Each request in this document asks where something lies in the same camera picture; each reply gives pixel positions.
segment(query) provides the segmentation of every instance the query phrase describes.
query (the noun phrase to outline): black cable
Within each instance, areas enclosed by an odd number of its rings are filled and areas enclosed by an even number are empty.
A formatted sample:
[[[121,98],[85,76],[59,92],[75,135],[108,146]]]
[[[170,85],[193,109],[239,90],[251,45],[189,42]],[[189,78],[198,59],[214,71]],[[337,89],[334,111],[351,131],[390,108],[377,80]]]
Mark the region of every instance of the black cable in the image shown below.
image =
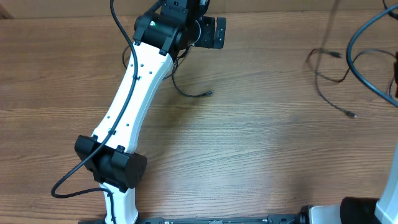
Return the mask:
[[[113,19],[116,23],[116,25],[119,27],[121,33],[123,34],[124,38],[126,39],[126,41],[129,44],[129,47],[132,49],[132,55],[134,57],[134,74],[132,76],[132,84],[131,84],[131,88],[129,91],[129,94],[127,95],[126,101],[123,104],[122,109],[120,110],[120,113],[118,115],[118,117],[116,118],[114,124],[112,125],[112,128],[109,130],[108,135],[105,137],[104,141],[98,146],[97,149],[95,149],[93,151],[93,153],[91,153],[84,161],[81,161],[77,166],[75,166],[71,171],[69,171],[65,176],[63,176],[51,189],[51,195],[55,198],[70,198],[70,197],[74,197],[74,196],[78,196],[78,195],[82,195],[82,194],[87,194],[90,192],[97,192],[97,191],[103,191],[108,193],[108,196],[110,197],[110,201],[111,201],[111,216],[112,216],[112,221],[114,224],[116,224],[116,217],[114,215],[114,202],[113,202],[113,194],[110,190],[105,189],[105,188],[95,188],[95,189],[88,189],[88,190],[82,190],[79,192],[75,192],[72,194],[66,194],[66,195],[59,195],[56,194],[55,191],[59,188],[59,186],[64,183],[72,174],[74,174],[79,168],[81,168],[84,164],[86,164],[90,159],[92,159],[98,152],[100,152],[100,150],[105,146],[105,144],[108,142],[108,140],[111,138],[111,136],[113,135],[116,127],[118,126],[130,100],[131,100],[131,96],[132,93],[134,92],[134,88],[136,86],[136,82],[137,82],[137,74],[138,74],[138,59],[137,59],[137,54],[136,51],[134,49],[133,43],[131,42],[129,36],[127,35],[126,31],[123,29],[123,26],[120,24],[115,12],[114,12],[114,7],[113,7],[113,2],[114,0],[110,0],[110,9],[111,9],[111,13],[113,16]]]
[[[177,69],[178,69],[178,66],[180,65],[180,59],[185,58],[185,57],[188,55],[188,53],[189,53],[189,51],[190,51],[190,47],[191,47],[191,45],[188,46],[188,47],[185,49],[185,51],[184,51],[180,56],[177,57],[177,59],[175,60],[175,62],[174,62],[174,64],[173,64],[172,73],[171,73],[170,75],[167,75],[166,77],[164,77],[163,80],[166,80],[166,79],[172,77],[174,88],[175,88],[181,95],[186,96],[186,97],[190,97],[190,98],[199,98],[199,97],[203,97],[203,96],[212,95],[212,94],[214,93],[213,91],[208,91],[208,92],[206,92],[206,93],[202,93],[202,94],[199,94],[199,95],[189,95],[189,94],[186,94],[186,93],[184,93],[182,90],[180,90],[180,88],[177,86],[177,84],[176,84],[176,82],[175,82],[174,75],[175,75],[175,72],[176,72]],[[127,65],[126,65],[126,63],[124,62],[124,56],[125,56],[126,51],[127,51],[128,48],[129,48],[129,46],[127,46],[127,47],[124,49],[123,54],[122,54],[123,65],[124,65],[124,68],[126,68],[126,69],[127,69]]]
[[[370,83],[369,81],[367,81],[362,74],[360,74],[360,72],[356,69],[356,67],[354,66],[354,62],[351,58],[351,54],[352,54],[352,50],[353,50],[353,45],[355,44],[356,40],[358,39],[358,37],[373,23],[375,23],[376,21],[378,21],[380,18],[382,18],[383,16],[387,15],[389,12],[395,10],[398,8],[398,4],[393,5],[392,7],[390,7],[389,9],[385,10],[384,12],[380,13],[379,15],[377,15],[376,17],[373,17],[370,21],[368,21],[367,23],[365,23],[365,25],[363,25],[352,37],[352,39],[350,40],[348,46],[347,46],[347,52],[346,52],[346,60],[347,60],[347,64],[349,66],[349,69],[351,69],[352,73],[355,75],[355,77],[366,87],[368,87],[370,90],[372,90],[373,92],[375,92],[375,94],[379,95],[381,98],[385,99],[387,102],[391,103],[392,105],[394,105],[395,107],[398,107],[398,101],[394,100],[393,98],[390,98],[389,96],[387,96],[385,93],[383,93],[381,90],[379,90],[378,88],[376,88],[372,83]]]
[[[308,55],[308,57],[307,57],[307,59],[306,59],[306,61],[307,61],[307,63],[308,63],[308,66],[310,67],[311,70],[313,70],[313,67],[312,67],[312,64],[311,64],[311,62],[310,62],[310,57],[311,57],[314,53],[316,53],[316,52],[318,52],[319,54],[329,54],[329,55],[332,55],[332,56],[334,56],[334,57],[336,57],[336,58],[341,58],[341,54],[338,53],[338,52],[330,52],[330,51],[324,50],[324,49],[313,49],[313,50],[309,53],[309,55]],[[363,50],[362,52],[360,52],[359,54],[357,54],[357,56],[355,56],[353,62],[355,62],[361,55],[366,54],[366,53],[368,53],[368,52],[380,52],[380,53],[384,53],[384,54],[391,55],[391,56],[394,57],[394,58],[396,57],[393,53],[390,53],[390,52],[385,51],[385,50],[380,50],[380,49],[366,49],[366,50]],[[329,101],[329,100],[323,95],[322,91],[321,91],[320,88],[319,88],[318,77],[317,77],[317,76],[320,76],[320,77],[322,77],[322,78],[324,78],[324,79],[326,79],[326,80],[333,81],[333,82],[336,82],[336,83],[341,83],[341,82],[343,82],[343,81],[346,79],[346,77],[347,77],[349,71],[350,71],[350,69],[347,69],[347,71],[346,71],[344,77],[341,78],[341,79],[339,79],[339,80],[335,80],[335,79],[326,77],[326,76],[322,75],[320,72],[318,72],[318,74],[315,76],[315,86],[316,86],[316,88],[317,88],[318,94],[320,95],[320,97],[322,97],[323,100],[325,100],[327,103],[329,103],[332,107],[334,107],[334,108],[336,108],[336,109],[338,109],[338,110],[344,112],[346,115],[355,118],[355,117],[356,117],[355,114],[351,114],[349,111],[344,110],[344,109],[340,108],[339,106],[336,106],[334,103],[332,103],[331,101]],[[395,80],[395,78],[392,79],[392,81],[390,82],[390,85],[389,85],[389,94],[390,94],[391,98],[392,98],[392,93],[391,93],[391,91],[392,91],[392,87],[393,87],[393,85],[394,85],[394,80]]]
[[[177,71],[178,66],[180,65],[179,64],[180,63],[180,59],[181,58],[185,58],[188,55],[189,51],[190,51],[190,46],[188,46],[185,49],[185,51],[180,56],[177,57],[177,59],[175,60],[175,62],[173,64],[172,73],[170,75],[167,75],[166,77],[164,77],[163,80],[166,80],[166,79],[170,78]]]
[[[331,32],[331,28],[333,27],[333,23],[334,23],[335,17],[336,17],[336,12],[337,12],[337,9],[338,9],[339,5],[340,5],[340,0],[335,0],[335,3],[333,4],[333,7],[332,7],[332,9],[330,11],[328,24],[326,25],[325,36],[323,37],[323,40],[322,40],[322,43],[321,43],[321,47],[319,48],[320,53],[324,52],[326,43],[328,42],[328,39],[329,39],[329,36],[330,36],[330,32]],[[329,103],[332,107],[340,110],[341,112],[343,112],[345,115],[349,116],[350,118],[356,118],[356,114],[354,114],[353,112],[348,111],[346,109],[340,108],[339,106],[337,106],[334,103],[330,102],[322,94],[322,92],[320,91],[320,88],[319,88],[319,85],[318,85],[318,76],[320,75],[321,77],[326,78],[325,76],[323,76],[322,74],[319,74],[319,72],[318,72],[319,67],[320,67],[320,63],[321,63],[321,60],[322,60],[322,55],[323,54],[318,54],[317,65],[316,65],[315,69],[313,70],[314,74],[315,74],[315,87],[317,89],[318,94],[322,97],[323,100],[325,100],[327,103]],[[334,81],[334,82],[342,82],[342,81],[339,81],[339,80],[332,80],[332,79],[329,79],[329,78],[326,78],[326,79]]]
[[[124,68],[125,69],[127,69],[127,65],[126,65],[126,63],[125,63],[125,61],[124,61],[124,55],[126,54],[126,51],[127,51],[127,49],[129,49],[130,48],[130,45],[127,45],[127,47],[123,50],[123,54],[122,54],[122,62],[123,62],[123,65],[124,65]]]
[[[384,5],[384,9],[388,9],[388,6],[386,4],[386,0],[382,0],[383,1],[383,5]],[[393,17],[394,19],[398,19],[398,14],[394,13],[394,12],[389,12],[388,13],[391,17]]]

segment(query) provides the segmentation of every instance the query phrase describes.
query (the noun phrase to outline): black bracket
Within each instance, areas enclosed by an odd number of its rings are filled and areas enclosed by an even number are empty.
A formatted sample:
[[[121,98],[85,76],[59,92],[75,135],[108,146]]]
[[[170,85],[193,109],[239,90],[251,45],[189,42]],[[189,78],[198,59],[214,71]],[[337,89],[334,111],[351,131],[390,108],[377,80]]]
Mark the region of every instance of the black bracket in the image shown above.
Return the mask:
[[[298,215],[269,215],[267,224],[301,224]]]
[[[85,160],[100,143],[96,136],[89,138],[79,136],[75,143],[75,151],[79,158]],[[94,180],[99,183],[111,184],[118,187],[121,192],[135,188],[147,167],[147,158],[137,153],[123,153],[124,147],[112,149],[104,146],[86,164],[87,170],[93,173]]]
[[[217,18],[203,16],[199,22],[201,27],[201,36],[195,43],[195,47],[204,47],[209,49],[222,49],[225,41],[226,18]]]
[[[91,222],[78,222],[78,224],[106,224],[105,219],[103,220],[97,220],[97,221],[91,221]]]
[[[136,224],[165,224],[163,218],[138,218]]]

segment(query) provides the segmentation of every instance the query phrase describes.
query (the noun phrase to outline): black mounting plate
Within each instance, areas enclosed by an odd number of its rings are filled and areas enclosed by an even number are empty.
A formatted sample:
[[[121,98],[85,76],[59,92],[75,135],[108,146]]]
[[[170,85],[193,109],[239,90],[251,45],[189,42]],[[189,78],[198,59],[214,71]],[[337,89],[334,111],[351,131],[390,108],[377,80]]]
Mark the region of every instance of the black mounting plate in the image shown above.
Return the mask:
[[[201,36],[195,43],[195,47],[204,47],[208,49],[222,49],[225,41],[226,18],[217,18],[203,16],[199,22],[201,27]]]
[[[79,136],[75,143],[75,151],[84,161],[100,143],[97,137]],[[112,149],[104,146],[99,153],[86,162],[85,167],[94,175],[99,183],[108,183],[121,192],[135,188],[144,175],[147,167],[147,158],[137,153],[123,153],[124,147]]]
[[[77,224],[106,224],[105,220],[97,220],[91,222],[78,222]]]
[[[300,224],[300,215],[269,215],[259,218],[144,218],[137,224]]]

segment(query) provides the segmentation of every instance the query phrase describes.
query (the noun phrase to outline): wire end plug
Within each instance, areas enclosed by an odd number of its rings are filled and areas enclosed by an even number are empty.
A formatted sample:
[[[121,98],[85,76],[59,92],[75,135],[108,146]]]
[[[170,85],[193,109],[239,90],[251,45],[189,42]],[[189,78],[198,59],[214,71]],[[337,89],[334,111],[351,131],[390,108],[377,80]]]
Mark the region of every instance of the wire end plug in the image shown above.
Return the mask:
[[[344,114],[349,116],[350,118],[357,118],[358,116],[351,111],[344,111]]]
[[[211,91],[208,91],[207,93],[205,93],[205,96],[210,96],[210,95],[213,95],[213,94],[214,94],[214,91],[211,90]]]
[[[339,52],[328,52],[328,54],[335,58],[343,58],[343,55]]]

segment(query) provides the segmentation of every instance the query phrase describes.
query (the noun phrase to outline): wood grain surface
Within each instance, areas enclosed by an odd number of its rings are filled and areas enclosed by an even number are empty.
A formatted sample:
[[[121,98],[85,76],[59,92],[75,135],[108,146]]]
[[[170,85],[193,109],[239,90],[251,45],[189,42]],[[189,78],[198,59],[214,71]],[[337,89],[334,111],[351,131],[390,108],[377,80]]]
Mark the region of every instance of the wood grain surface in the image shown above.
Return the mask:
[[[118,15],[142,14],[155,0],[117,0]],[[208,12],[274,12],[330,10],[334,0],[211,0]],[[392,5],[397,0],[386,0]],[[0,0],[17,19],[109,16],[109,0]],[[381,10],[381,0],[345,0],[341,10]]]
[[[11,15],[6,11],[6,9],[0,3],[0,19],[12,19]]]
[[[377,11],[338,13],[328,48]],[[380,197],[396,146],[398,111],[350,75],[321,81],[324,94],[354,111],[349,119],[316,93],[304,65],[325,31],[325,12],[225,14],[223,50],[193,49],[176,81],[161,84],[142,125],[137,152],[148,157],[137,188],[142,217],[255,217],[298,212],[345,196]],[[129,34],[135,17],[120,17]],[[383,18],[359,39],[396,51],[397,22]],[[0,223],[76,223],[101,218],[101,193],[50,195],[80,160],[79,134],[102,120],[124,75],[126,41],[111,17],[0,21]],[[363,74],[386,89],[393,58],[364,55]],[[325,57],[340,77],[345,60]],[[98,186],[79,170],[60,192]]]

